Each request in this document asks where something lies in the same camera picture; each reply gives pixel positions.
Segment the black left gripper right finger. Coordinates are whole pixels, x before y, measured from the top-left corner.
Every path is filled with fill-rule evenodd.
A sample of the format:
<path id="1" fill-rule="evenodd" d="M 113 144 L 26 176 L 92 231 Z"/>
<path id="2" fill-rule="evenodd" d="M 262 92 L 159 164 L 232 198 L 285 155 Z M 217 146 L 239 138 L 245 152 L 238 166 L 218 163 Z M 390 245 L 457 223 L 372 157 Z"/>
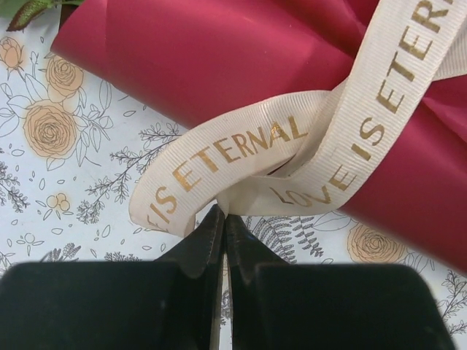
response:
<path id="1" fill-rule="evenodd" d="M 424 280 L 399 264 L 291 265 L 225 221 L 235 349 L 453 349 Z"/>

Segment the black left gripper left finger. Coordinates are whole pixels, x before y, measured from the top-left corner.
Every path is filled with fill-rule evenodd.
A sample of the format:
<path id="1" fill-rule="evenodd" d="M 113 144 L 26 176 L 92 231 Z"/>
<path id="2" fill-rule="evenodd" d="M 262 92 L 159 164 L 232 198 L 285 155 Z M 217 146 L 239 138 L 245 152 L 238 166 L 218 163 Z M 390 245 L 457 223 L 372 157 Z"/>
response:
<path id="1" fill-rule="evenodd" d="M 27 262 L 1 278 L 3 349 L 217 349 L 224 214 L 154 261 Z"/>

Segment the cream ribbon gold lettering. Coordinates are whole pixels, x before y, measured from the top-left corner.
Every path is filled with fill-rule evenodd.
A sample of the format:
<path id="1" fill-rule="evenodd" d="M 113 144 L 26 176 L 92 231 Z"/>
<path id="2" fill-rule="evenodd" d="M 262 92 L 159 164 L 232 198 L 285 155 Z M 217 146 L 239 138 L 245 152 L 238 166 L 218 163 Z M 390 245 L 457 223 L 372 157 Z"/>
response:
<path id="1" fill-rule="evenodd" d="M 189 130 L 140 178 L 133 222 L 183 237 L 210 201 L 239 215 L 339 209 L 387 156 L 429 86 L 466 75 L 464 1 L 311 1 L 304 10 L 357 50 L 344 80 Z"/>

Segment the red paper bouquet wrap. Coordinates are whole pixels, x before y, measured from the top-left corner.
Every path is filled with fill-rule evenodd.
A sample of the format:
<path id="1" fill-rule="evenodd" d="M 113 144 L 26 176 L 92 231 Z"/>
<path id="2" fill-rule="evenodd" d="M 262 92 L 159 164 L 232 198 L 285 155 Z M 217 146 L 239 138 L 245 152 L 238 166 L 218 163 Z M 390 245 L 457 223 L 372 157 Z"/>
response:
<path id="1" fill-rule="evenodd" d="M 357 50 L 319 28 L 309 2 L 85 1 L 51 50 L 187 133 L 344 80 Z M 466 75 L 429 86 L 376 171 L 334 210 L 466 270 Z"/>

